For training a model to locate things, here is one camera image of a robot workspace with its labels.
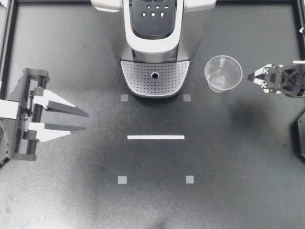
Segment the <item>perforated drip tray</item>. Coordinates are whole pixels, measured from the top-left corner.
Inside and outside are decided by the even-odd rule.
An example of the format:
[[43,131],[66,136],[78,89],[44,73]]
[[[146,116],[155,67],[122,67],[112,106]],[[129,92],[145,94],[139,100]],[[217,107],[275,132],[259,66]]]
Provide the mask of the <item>perforated drip tray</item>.
[[190,62],[136,63],[121,61],[129,89],[144,97],[168,97],[183,86]]

